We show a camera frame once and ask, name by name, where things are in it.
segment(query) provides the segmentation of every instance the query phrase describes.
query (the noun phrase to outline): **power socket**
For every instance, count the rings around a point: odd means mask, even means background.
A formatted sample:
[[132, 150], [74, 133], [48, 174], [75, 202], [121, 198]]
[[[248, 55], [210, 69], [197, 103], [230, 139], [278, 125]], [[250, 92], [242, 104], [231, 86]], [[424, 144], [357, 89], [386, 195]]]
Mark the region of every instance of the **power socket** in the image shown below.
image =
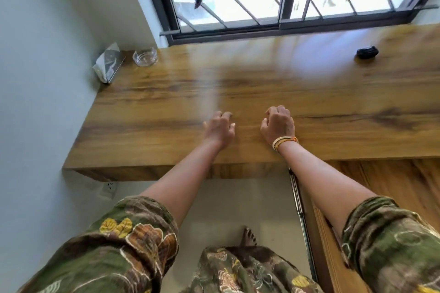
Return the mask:
[[98, 196], [103, 199], [112, 200], [114, 194], [116, 194], [117, 186], [117, 182], [104, 182]]

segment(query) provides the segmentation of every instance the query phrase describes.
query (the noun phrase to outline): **bare foot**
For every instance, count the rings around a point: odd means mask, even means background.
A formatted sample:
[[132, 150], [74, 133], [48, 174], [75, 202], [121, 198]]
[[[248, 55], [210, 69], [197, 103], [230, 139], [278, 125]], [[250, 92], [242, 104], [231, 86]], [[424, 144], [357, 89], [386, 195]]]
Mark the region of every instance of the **bare foot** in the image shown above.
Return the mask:
[[240, 247], [256, 246], [256, 238], [249, 227], [245, 227], [243, 231], [242, 241]]

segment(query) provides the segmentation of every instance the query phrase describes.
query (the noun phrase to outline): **camouflage fabric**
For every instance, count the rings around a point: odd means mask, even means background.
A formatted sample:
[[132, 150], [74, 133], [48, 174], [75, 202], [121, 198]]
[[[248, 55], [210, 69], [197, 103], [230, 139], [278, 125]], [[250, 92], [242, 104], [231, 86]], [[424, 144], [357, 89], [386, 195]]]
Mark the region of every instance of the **camouflage fabric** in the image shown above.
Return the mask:
[[[178, 231], [170, 213], [146, 197], [129, 197], [66, 242], [21, 293], [158, 293], [176, 258]], [[357, 207], [343, 250], [376, 292], [440, 293], [440, 238], [417, 214], [385, 197]], [[270, 249], [209, 247], [182, 293], [322, 293]]]
[[374, 292], [439, 293], [440, 235], [388, 197], [370, 198], [354, 209], [342, 250]]

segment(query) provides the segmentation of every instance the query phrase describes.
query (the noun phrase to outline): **forearm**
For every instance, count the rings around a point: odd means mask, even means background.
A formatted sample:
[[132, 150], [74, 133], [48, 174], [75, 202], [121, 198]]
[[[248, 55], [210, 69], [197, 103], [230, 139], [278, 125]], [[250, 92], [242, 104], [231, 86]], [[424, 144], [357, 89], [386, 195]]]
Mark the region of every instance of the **forearm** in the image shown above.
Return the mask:
[[215, 142], [204, 141], [140, 195], [163, 204], [180, 227], [219, 151]]
[[351, 211], [362, 201], [375, 196], [294, 141], [282, 143], [278, 151], [339, 234]]

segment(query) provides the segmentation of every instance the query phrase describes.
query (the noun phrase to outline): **black object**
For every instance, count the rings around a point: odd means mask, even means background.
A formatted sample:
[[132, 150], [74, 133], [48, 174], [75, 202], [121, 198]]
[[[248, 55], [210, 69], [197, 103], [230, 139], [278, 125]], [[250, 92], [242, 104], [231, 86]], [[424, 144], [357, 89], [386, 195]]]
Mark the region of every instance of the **black object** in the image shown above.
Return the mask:
[[377, 50], [375, 46], [370, 46], [368, 48], [359, 49], [356, 52], [356, 56], [359, 57], [360, 59], [370, 59], [376, 57], [378, 53], [379, 50]]

